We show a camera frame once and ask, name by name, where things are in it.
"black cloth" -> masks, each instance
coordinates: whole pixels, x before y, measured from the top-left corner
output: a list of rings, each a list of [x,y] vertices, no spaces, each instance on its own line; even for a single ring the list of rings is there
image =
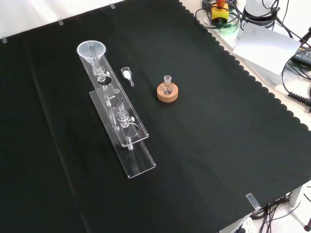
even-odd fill
[[[127,0],[12,37],[22,46],[92,233],[214,233],[311,178],[311,134],[177,0]],[[98,40],[149,133],[156,168],[128,179],[76,53]],[[122,78],[129,66],[135,87]],[[156,98],[164,75],[178,85]]]
[[[0,231],[84,233],[22,46],[0,54]]]

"white wall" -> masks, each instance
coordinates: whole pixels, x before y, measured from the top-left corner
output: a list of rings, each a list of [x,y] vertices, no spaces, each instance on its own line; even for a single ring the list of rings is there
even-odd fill
[[[0,38],[122,0],[0,0]]]

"small glass flask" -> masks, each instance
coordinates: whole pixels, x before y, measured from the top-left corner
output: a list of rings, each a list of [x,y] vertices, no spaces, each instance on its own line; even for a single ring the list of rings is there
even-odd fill
[[[164,76],[164,84],[161,86],[161,92],[164,95],[170,95],[174,92],[174,86],[171,83],[172,77],[170,75]]]

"acrylic stand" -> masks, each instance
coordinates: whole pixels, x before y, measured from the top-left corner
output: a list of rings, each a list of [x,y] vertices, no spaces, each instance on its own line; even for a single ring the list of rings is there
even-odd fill
[[[90,77],[90,92],[109,138],[128,178],[156,166],[143,140],[149,135],[106,60],[98,41],[81,43],[77,52]]]

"white powder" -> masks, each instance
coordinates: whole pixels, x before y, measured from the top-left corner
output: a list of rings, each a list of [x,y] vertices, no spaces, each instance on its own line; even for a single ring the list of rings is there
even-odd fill
[[[124,76],[126,79],[131,79],[131,74],[130,74],[130,72],[128,72],[127,70],[123,71],[123,76]]]

